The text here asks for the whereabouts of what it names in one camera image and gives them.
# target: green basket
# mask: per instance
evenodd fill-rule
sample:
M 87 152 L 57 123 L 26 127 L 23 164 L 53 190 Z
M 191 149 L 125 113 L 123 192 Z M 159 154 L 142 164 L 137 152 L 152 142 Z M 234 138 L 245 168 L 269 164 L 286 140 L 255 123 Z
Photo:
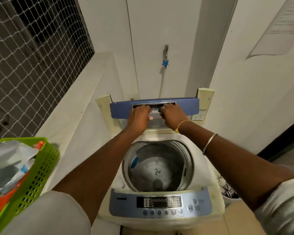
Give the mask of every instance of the green basket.
M 48 143 L 47 138 L 3 138 L 0 142 L 11 140 L 18 140 L 31 147 L 39 141 L 44 141 L 44 145 L 36 154 L 29 174 L 2 209 L 0 233 L 16 215 L 39 197 L 60 155 L 60 152 Z

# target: gold bracelet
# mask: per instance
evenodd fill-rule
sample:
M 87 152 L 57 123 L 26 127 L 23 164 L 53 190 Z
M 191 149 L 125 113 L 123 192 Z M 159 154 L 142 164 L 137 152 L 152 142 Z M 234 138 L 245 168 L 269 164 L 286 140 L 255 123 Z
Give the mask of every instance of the gold bracelet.
M 175 133 L 180 133 L 180 132 L 179 132 L 179 127 L 180 127 L 181 123 L 179 123 L 179 125 L 177 126 L 177 128 L 176 128 L 176 130 L 175 130 Z

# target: white sleeve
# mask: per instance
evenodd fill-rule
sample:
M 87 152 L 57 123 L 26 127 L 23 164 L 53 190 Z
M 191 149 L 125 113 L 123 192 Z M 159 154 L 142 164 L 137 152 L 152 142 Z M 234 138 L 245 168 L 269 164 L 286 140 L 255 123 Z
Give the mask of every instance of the white sleeve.
M 82 207 L 68 194 L 49 191 L 17 215 L 0 235 L 90 235 Z
M 255 211 L 268 235 L 294 234 L 294 179 L 283 182 Z

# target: hand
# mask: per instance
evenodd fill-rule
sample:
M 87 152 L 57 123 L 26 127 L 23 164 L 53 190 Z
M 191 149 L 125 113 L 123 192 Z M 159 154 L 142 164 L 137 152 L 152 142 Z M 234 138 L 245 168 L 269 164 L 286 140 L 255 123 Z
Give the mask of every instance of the hand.
M 141 135 L 146 129 L 149 120 L 153 120 L 148 116 L 150 106 L 141 105 L 131 110 L 129 113 L 127 128 L 137 135 Z
M 165 119 L 165 125 L 172 130 L 176 130 L 181 122 L 189 120 L 178 104 L 165 104 L 162 108 L 162 117 Z

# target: sticker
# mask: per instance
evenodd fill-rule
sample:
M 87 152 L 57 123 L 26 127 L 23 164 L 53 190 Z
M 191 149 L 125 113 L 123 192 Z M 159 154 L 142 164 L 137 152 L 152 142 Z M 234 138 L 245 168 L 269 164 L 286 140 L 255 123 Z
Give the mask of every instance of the sticker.
M 193 115 L 192 120 L 195 121 L 204 121 L 205 116 L 206 116 L 206 111 L 207 110 L 199 110 L 199 113 L 196 115 Z

